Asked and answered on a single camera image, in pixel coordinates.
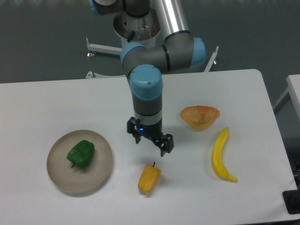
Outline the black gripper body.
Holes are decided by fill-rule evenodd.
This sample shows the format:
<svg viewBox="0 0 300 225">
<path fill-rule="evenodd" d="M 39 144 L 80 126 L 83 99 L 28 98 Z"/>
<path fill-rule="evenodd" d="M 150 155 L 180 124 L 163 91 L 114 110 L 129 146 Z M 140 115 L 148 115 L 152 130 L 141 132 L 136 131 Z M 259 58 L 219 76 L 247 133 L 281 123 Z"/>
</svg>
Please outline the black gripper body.
<svg viewBox="0 0 300 225">
<path fill-rule="evenodd" d="M 162 142 L 162 119 L 155 124 L 145 125 L 138 119 L 138 133 L 154 143 Z"/>
</svg>

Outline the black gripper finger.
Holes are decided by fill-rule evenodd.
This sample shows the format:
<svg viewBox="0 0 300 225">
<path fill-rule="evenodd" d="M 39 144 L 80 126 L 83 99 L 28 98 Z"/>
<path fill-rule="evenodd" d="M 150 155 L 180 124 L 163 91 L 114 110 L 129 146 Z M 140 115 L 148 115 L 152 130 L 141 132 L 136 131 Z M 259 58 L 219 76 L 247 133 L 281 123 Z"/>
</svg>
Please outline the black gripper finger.
<svg viewBox="0 0 300 225">
<path fill-rule="evenodd" d="M 174 148 L 173 135 L 159 134 L 154 137 L 152 142 L 160 149 L 160 156 L 163 157 L 166 153 L 171 153 Z"/>
<path fill-rule="evenodd" d="M 127 132 L 135 138 L 135 143 L 139 143 L 142 136 L 142 128 L 140 120 L 131 117 L 127 122 Z"/>
</svg>

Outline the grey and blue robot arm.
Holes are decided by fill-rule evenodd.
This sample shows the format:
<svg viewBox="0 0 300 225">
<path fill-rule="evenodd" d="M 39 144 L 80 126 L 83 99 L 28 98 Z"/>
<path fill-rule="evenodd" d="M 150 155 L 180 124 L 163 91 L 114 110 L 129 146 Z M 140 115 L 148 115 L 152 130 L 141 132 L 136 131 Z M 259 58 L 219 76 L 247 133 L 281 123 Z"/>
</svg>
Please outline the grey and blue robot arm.
<svg viewBox="0 0 300 225">
<path fill-rule="evenodd" d="M 162 133 L 162 74 L 202 65 L 203 41 L 191 35 L 179 0 L 92 0 L 90 7 L 98 15 L 115 13 L 115 31 L 126 39 L 120 63 L 135 112 L 127 132 L 170 153 L 173 136 Z"/>
</svg>

